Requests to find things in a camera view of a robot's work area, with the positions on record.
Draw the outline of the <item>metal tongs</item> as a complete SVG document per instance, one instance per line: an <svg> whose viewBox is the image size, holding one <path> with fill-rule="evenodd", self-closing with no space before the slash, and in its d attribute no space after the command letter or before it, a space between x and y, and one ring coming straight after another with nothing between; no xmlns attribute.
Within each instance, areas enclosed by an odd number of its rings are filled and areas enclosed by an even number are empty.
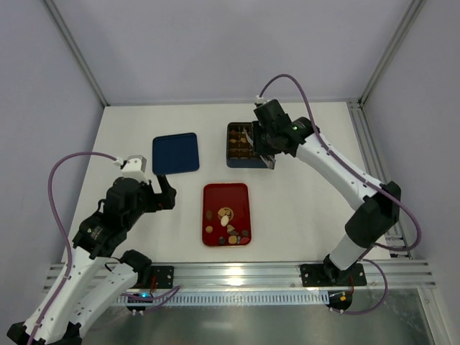
<svg viewBox="0 0 460 345"><path fill-rule="evenodd" d="M255 156L260 162L264 164L267 169L275 169L275 158L272 155L267 153L260 153L258 150L262 149L262 144L257 144L257 133L254 133L254 127L251 126L251 129L248 130L247 127L243 129L243 134L245 141L251 147L252 155Z"/></svg>

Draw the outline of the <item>blue tin lid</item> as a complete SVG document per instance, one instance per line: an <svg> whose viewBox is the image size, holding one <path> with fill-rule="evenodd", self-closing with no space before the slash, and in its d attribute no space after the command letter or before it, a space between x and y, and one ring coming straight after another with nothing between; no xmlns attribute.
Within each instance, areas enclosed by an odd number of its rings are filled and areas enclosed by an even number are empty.
<svg viewBox="0 0 460 345"><path fill-rule="evenodd" d="M155 175L191 173L199 167L195 133L171 134L152 140L152 171Z"/></svg>

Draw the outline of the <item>blue chocolate tin box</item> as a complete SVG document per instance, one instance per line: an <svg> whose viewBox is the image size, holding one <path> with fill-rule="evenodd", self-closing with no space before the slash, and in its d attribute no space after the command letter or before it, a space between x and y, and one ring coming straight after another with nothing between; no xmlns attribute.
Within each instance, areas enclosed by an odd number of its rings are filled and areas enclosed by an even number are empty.
<svg viewBox="0 0 460 345"><path fill-rule="evenodd" d="M267 169L262 162L252 155L251 147L244 138L243 129L251 129L251 122L230 122L226 130L226 165L238 169Z"/></svg>

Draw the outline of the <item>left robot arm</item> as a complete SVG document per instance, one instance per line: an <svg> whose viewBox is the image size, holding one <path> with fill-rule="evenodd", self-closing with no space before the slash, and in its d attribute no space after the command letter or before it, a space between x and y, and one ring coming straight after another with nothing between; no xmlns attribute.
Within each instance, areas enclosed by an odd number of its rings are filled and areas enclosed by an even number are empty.
<svg viewBox="0 0 460 345"><path fill-rule="evenodd" d="M153 191L150 181L128 177L114 181L103 208L80 224L70 256L46 298L26 321L10 326L7 336L15 344L80 344L120 295L129 288L150 284L151 259L130 249L108 277L88 289L142 215L174 208L176 190L164 175L157 179L160 193Z"/></svg>

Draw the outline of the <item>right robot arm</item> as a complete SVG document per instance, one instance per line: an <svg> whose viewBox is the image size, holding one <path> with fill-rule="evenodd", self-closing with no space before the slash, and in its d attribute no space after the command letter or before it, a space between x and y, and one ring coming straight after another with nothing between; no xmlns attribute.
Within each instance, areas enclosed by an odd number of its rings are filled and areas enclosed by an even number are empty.
<svg viewBox="0 0 460 345"><path fill-rule="evenodd" d="M347 283L359 259L399 220L401 189L397 183L384 184L351 164L320 133L313 121L295 121L276 99L258 98L247 140L269 169L275 155L298 158L325 178L345 198L353 210L345 224L345 234L322 265L322 275L331 285Z"/></svg>

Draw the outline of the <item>white oval chocolate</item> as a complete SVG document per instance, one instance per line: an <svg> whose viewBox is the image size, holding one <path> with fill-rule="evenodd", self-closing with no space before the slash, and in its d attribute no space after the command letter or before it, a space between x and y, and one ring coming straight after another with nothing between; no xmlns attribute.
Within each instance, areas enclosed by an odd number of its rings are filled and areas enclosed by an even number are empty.
<svg viewBox="0 0 460 345"><path fill-rule="evenodd" d="M229 217L228 217L228 216L224 216L224 217L221 218L221 225L222 225L223 227L229 225Z"/></svg>

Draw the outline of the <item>red lacquer tray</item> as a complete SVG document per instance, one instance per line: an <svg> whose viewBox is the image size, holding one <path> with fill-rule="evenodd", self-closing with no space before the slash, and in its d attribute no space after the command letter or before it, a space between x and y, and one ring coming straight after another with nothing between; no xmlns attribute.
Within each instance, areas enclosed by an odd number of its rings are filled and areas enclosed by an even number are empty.
<svg viewBox="0 0 460 345"><path fill-rule="evenodd" d="M234 217L229 220L229 225L223 227L218 210L229 207L234 211ZM212 213L213 218L208 220L207 213ZM202 205L202 230L201 240L207 247L245 247L252 240L251 211L249 205L249 189L244 183L212 183L203 188ZM212 226L209 234L205 231L207 226ZM226 239L224 245L219 245L218 239ZM236 236L237 243L230 244L229 237ZM242 237L249 237L247 244L240 244Z"/></svg>

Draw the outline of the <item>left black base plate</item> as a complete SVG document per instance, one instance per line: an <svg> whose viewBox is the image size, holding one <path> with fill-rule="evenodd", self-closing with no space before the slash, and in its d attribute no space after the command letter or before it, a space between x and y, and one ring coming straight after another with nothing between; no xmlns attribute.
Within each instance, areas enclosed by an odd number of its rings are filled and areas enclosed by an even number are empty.
<svg viewBox="0 0 460 345"><path fill-rule="evenodd" d="M142 287L148 290L171 289L174 285L175 268L170 265L151 265L142 278Z"/></svg>

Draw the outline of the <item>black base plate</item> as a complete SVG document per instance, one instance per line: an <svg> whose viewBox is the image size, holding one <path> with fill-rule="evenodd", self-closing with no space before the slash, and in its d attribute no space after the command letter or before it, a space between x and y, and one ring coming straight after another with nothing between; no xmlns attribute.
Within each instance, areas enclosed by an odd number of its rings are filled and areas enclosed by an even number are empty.
<svg viewBox="0 0 460 345"><path fill-rule="evenodd" d="M362 264L353 264L347 270L339 270L335 266L320 264L302 264L300 278L305 288L324 287L363 287L367 285L367 278Z"/></svg>
<svg viewBox="0 0 460 345"><path fill-rule="evenodd" d="M170 265L151 265L142 278L142 287L148 290L171 289L174 285L175 268Z"/></svg>

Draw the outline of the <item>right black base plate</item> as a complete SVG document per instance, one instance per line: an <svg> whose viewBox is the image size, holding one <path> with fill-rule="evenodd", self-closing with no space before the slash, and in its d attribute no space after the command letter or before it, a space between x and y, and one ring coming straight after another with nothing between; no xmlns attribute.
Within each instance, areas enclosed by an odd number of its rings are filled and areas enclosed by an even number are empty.
<svg viewBox="0 0 460 345"><path fill-rule="evenodd" d="M300 278L305 288L324 287L363 287L367 285L367 278L362 264L353 264L347 270L339 270L335 266L320 264L302 264Z"/></svg>

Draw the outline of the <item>right aluminium frame post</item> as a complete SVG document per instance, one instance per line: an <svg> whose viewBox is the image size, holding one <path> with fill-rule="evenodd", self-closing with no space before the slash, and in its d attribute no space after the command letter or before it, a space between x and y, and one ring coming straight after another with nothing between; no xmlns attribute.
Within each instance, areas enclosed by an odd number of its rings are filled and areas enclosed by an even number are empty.
<svg viewBox="0 0 460 345"><path fill-rule="evenodd" d="M359 105L364 108L374 90L378 86L386 70L389 68L391 62L396 56L398 50L407 37L411 27L415 24L416 19L423 10L426 0L412 0L405 10L402 18L398 22L395 31L393 32L390 41L382 53L375 69L373 70L369 81L367 82L361 97L359 98Z"/></svg>

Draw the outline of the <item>aluminium frame post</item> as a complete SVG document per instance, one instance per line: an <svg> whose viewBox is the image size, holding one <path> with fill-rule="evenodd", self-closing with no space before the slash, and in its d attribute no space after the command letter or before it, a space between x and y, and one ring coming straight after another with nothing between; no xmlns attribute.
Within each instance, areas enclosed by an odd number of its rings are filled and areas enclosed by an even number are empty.
<svg viewBox="0 0 460 345"><path fill-rule="evenodd" d="M51 22L55 25L59 35L62 37L63 42L72 55L76 65L78 66L78 69L83 74L83 77L85 78L90 89L93 91L94 96L104 108L109 106L109 102L107 101L104 92L99 86L92 70L89 67L89 64L84 58L83 53L81 52L81 49L73 37L73 34L71 33L67 23L65 22L64 17L60 13L56 2L53 0L43 0L41 3L49 15Z"/></svg>
<svg viewBox="0 0 460 345"><path fill-rule="evenodd" d="M391 62L396 56L398 50L407 37L411 27L415 24L416 19L423 10L426 0L412 0L405 10L402 18L398 22L395 31L393 32L390 41L382 53L375 69L373 70L369 81L367 82L361 97L359 98L359 105L364 108L374 90L378 86L386 70L389 68Z"/></svg>

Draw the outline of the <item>aluminium front rail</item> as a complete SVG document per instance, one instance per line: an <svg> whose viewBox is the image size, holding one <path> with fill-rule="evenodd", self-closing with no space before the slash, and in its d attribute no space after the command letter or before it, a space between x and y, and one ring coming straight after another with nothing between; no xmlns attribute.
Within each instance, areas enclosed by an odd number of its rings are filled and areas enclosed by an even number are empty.
<svg viewBox="0 0 460 345"><path fill-rule="evenodd" d="M367 284L359 285L353 279L354 288L380 289L384 282L390 289L435 288L436 279L425 260L389 259L361 261ZM332 289L332 285L317 285L317 280L301 270L301 262L197 262L172 263L172 273L166 277L172 281L168 288L179 285L189 290L251 289L251 288L310 288Z"/></svg>

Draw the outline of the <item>left aluminium frame post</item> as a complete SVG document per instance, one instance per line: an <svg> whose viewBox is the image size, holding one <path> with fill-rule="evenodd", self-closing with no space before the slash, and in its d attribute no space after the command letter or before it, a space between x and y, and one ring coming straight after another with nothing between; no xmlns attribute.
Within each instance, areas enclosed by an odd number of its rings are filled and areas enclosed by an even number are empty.
<svg viewBox="0 0 460 345"><path fill-rule="evenodd" d="M93 91L94 96L104 108L109 106L109 102L107 101L104 92L99 86L92 70L89 67L89 64L84 58L83 53L81 52L81 49L73 37L73 34L71 33L67 23L65 22L64 17L60 13L56 2L53 0L43 0L41 3L49 15L51 22L55 25L59 35L62 37L63 42L72 55L76 65L78 66L78 69L83 74L83 77L85 78L90 89Z"/></svg>

